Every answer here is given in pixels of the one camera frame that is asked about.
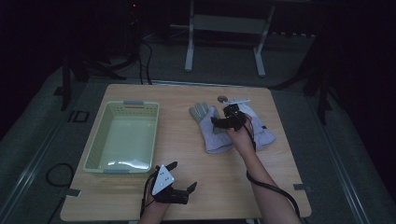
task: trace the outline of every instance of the plastic tray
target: plastic tray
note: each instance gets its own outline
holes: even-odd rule
[[[84,171],[147,175],[151,171],[160,104],[110,101],[90,146]]]

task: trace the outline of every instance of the work glove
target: work glove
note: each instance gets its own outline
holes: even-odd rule
[[[253,109],[247,104],[238,104],[239,110],[251,116],[251,125],[254,132],[256,150],[264,149],[265,146],[276,140],[276,137],[265,127],[262,120],[257,116]]]
[[[207,103],[197,103],[189,111],[200,127],[207,153],[221,153],[233,147],[233,140],[230,136],[224,130],[215,128],[211,121],[212,117],[220,119],[219,111],[215,106],[209,106]]]

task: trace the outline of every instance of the desk in background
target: desk in background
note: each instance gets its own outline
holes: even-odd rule
[[[61,212],[65,221],[138,220],[145,177],[98,176],[82,170],[106,102],[112,100],[155,101],[161,104],[154,164],[178,161],[172,171],[176,189],[185,189],[197,181],[189,203],[174,204],[165,220],[239,219],[260,217],[246,168],[235,149],[210,155],[205,153],[199,127],[189,113],[197,102],[221,108],[219,95],[229,98],[250,98],[249,105],[277,139],[258,155],[280,188],[293,196],[302,217],[311,214],[311,207],[302,184],[290,146],[282,127],[271,92],[260,88],[110,85],[99,108],[92,132],[81,156],[71,189],[79,189],[79,197],[67,197]]]

